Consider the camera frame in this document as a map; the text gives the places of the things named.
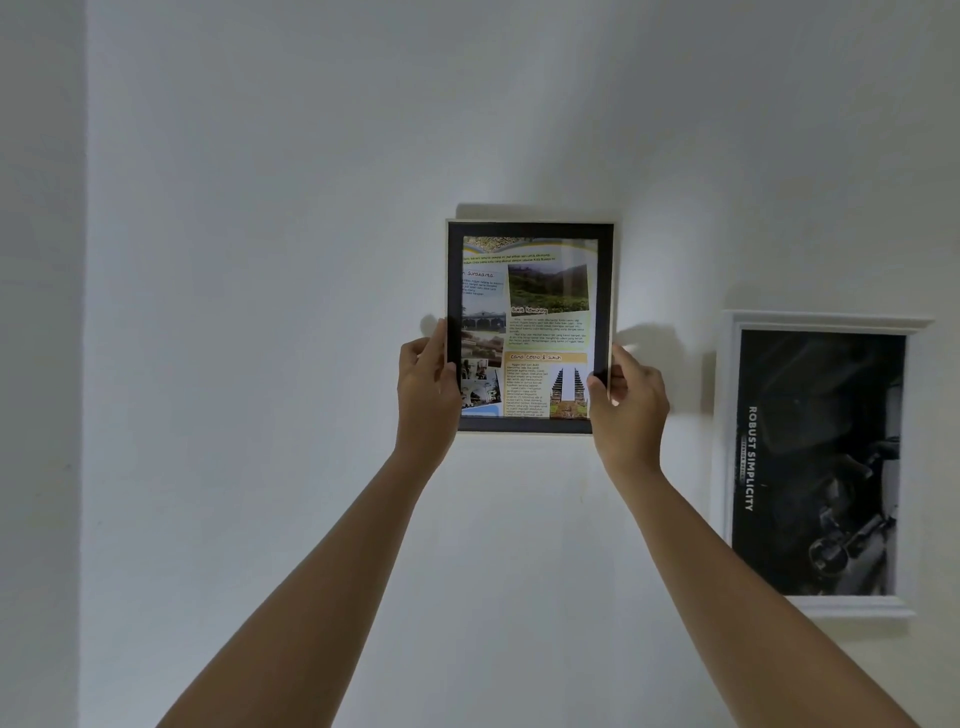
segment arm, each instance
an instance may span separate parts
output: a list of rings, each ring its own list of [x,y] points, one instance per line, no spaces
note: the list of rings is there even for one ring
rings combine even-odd
[[[396,448],[343,517],[240,627],[160,728],[328,726],[423,486],[460,419],[445,322],[400,352]]]
[[[690,638],[743,728],[916,726],[817,626],[748,567],[660,471],[660,372],[614,348],[611,402],[588,380],[594,442]]]

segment white wall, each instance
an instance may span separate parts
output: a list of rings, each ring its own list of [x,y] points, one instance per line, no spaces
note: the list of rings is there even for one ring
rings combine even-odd
[[[84,8],[0,2],[0,725],[77,724]]]
[[[156,721],[387,454],[444,218],[610,217],[707,509],[724,306],[937,317],[920,616],[828,628],[960,719],[957,4],[91,0],[81,724]],[[589,439],[460,437],[341,726],[725,711]]]

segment white picture frame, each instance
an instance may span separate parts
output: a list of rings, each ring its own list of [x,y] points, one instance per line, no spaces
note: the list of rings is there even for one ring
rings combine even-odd
[[[915,368],[911,367],[911,360],[917,349],[917,337],[923,335],[924,330],[931,323],[932,319],[927,317],[907,318],[753,310],[726,310],[722,313],[717,346],[709,520],[714,530],[730,545],[733,545],[736,483],[738,476],[742,477],[743,475],[740,471],[740,463],[749,462],[746,459],[747,451],[744,449],[741,452],[741,447],[746,447],[744,443],[749,438],[744,437],[746,433],[738,433],[740,358],[744,331],[810,332],[811,334],[822,332],[893,334],[904,337],[901,397],[899,396],[898,399],[900,407],[898,413],[899,429],[896,438],[899,444],[899,460],[896,461],[895,480],[897,490],[893,497],[896,502],[896,517],[890,519],[895,526],[889,526],[891,531],[895,529],[895,533],[893,536],[884,536],[884,546],[882,546],[884,548],[883,569],[886,574],[884,578],[889,579],[884,583],[882,590],[886,593],[882,595],[788,595],[781,589],[781,592],[787,595],[791,602],[811,618],[906,619],[915,615],[913,605],[916,596],[919,539],[922,528],[920,495],[923,483],[922,478],[914,475],[917,468],[914,467],[914,447],[912,444],[917,442],[918,437],[922,437],[922,433],[918,432],[919,423],[911,400],[912,392],[916,390],[916,382],[911,381],[911,372],[915,371]],[[750,340],[755,342],[757,338],[757,336],[752,336]],[[888,401],[885,411],[886,419],[890,419],[889,406]],[[748,407],[748,411],[756,412],[756,407]],[[885,469],[887,463],[881,462],[880,467]],[[883,490],[886,488],[887,471],[881,470],[881,473],[880,489]],[[743,480],[743,482],[746,484],[752,481]],[[747,489],[744,487],[743,502],[746,502],[746,493]],[[753,505],[753,497],[750,498],[750,505]],[[738,505],[741,508],[746,507],[742,504]],[[829,516],[831,511],[826,508],[821,513],[827,513]],[[838,539],[833,543],[839,546],[844,542],[842,539]],[[810,564],[822,566],[825,562],[823,559],[817,558],[818,551],[814,550],[814,545],[811,545],[809,549],[806,554]],[[843,562],[852,563],[850,551],[846,549],[846,546],[841,547],[840,550],[844,552],[842,554]]]

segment picture frame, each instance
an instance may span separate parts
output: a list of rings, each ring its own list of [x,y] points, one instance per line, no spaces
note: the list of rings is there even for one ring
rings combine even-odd
[[[710,524],[809,617],[915,614],[922,483],[910,373],[931,323],[722,313]]]
[[[464,397],[461,431],[592,432],[586,379],[593,373],[606,384],[610,368],[613,234],[614,223],[446,221],[447,361],[457,365],[458,384]],[[539,260],[550,257],[547,254],[520,255],[521,252],[529,254],[532,246],[553,251],[556,259]],[[481,254],[490,255],[484,258]],[[514,265],[511,262],[514,257],[524,258],[524,262]],[[465,270],[465,258],[469,270]],[[485,265],[488,259],[497,263]],[[497,268],[501,263],[502,271]],[[468,273],[483,270],[492,271],[492,279],[486,286],[493,296],[491,300],[506,297],[502,303],[483,303],[487,299],[480,294],[487,291],[478,289],[473,280],[466,282]],[[544,288],[557,276],[561,277],[557,291]],[[505,310],[472,310],[498,306]],[[561,319],[580,321],[567,324],[568,330],[561,331],[558,323]],[[520,328],[526,329],[528,342],[542,339],[537,333],[540,325],[555,327],[550,334],[555,341],[575,337],[570,333],[575,326],[581,327],[579,330],[587,338],[583,339],[582,346],[518,343]],[[556,361],[548,367],[543,359]],[[486,379],[479,379],[481,371]],[[540,373],[539,383],[531,385],[533,388],[528,388],[527,396],[522,399],[519,386],[507,383],[519,381],[516,375],[521,371],[528,377],[531,372]],[[510,378],[510,373],[515,373],[515,378]],[[549,387],[544,389],[545,382],[552,386],[552,391]],[[534,406],[521,406],[522,401]],[[532,411],[538,416],[526,416]]]

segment brochure page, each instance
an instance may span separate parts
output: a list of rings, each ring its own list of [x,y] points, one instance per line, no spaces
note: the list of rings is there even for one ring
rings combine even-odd
[[[465,237],[464,414],[587,419],[596,284],[596,240]]]

